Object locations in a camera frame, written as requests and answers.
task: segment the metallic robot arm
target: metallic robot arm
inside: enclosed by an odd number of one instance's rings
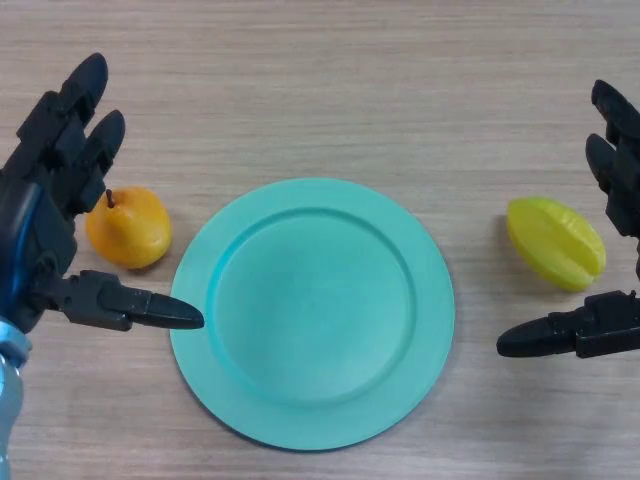
[[[587,139],[587,162],[607,194],[606,213],[618,233],[640,238],[640,113],[602,80],[593,86],[591,102],[607,130],[606,140],[595,134]],[[640,278],[640,260],[636,273]],[[497,348],[506,357],[575,351],[581,358],[640,348],[640,300],[635,292],[621,291],[587,297],[573,312],[512,328],[500,336]]]
[[[121,331],[134,322],[161,328],[204,324],[191,305],[124,287],[115,275],[83,271],[63,278],[77,249],[75,216],[91,211],[104,192],[104,176],[124,138],[118,111],[85,137],[106,84],[107,63],[93,54],[60,92],[43,95],[0,170],[0,480],[10,475],[6,451],[22,405],[20,368],[31,349],[26,334],[44,310]]]

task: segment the wooden table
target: wooden table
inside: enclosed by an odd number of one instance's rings
[[[411,210],[447,258],[457,295],[442,378],[400,425],[362,445],[294,454],[213,421],[167,334],[46,315],[31,334],[11,442],[17,479],[637,478],[640,354],[517,361],[495,340],[574,308],[508,243],[509,199],[544,194],[586,214],[608,246],[592,291],[630,289],[619,237],[584,158],[604,133],[602,77],[640,104],[637,0],[5,1],[0,149],[41,93],[93,51],[109,61],[100,116],[127,136],[111,186],[169,205],[170,254],[129,284],[168,292],[189,241],[239,194],[288,177],[370,185]],[[78,225],[73,270],[115,271]]]

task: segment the pear stem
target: pear stem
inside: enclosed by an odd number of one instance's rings
[[[113,192],[111,191],[111,189],[107,188],[107,191],[105,193],[107,194],[107,206],[109,208],[115,207],[116,202],[113,201]]]

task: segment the round plate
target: round plate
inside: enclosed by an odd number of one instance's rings
[[[232,429],[296,450],[372,437],[436,381],[453,337],[447,267],[409,212],[360,185],[300,179],[235,200],[185,253],[172,295],[187,383]]]

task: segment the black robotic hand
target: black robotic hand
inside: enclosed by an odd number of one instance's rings
[[[640,238],[640,113],[615,88],[596,81],[591,102],[607,122],[606,140],[587,139],[586,155],[606,213],[620,235]],[[640,259],[636,264],[640,278]],[[575,351],[593,357],[640,348],[640,300],[621,291],[587,297],[573,312],[551,313],[500,336],[498,353],[538,357]]]
[[[85,137],[106,84],[107,63],[93,54],[60,92],[43,95],[0,170],[0,317],[23,333],[45,309],[114,330],[129,330],[132,322],[163,328],[204,324],[194,307],[123,287],[115,275],[83,271],[62,278],[77,249],[74,218],[91,211],[104,192],[104,176],[124,138],[117,110]]]

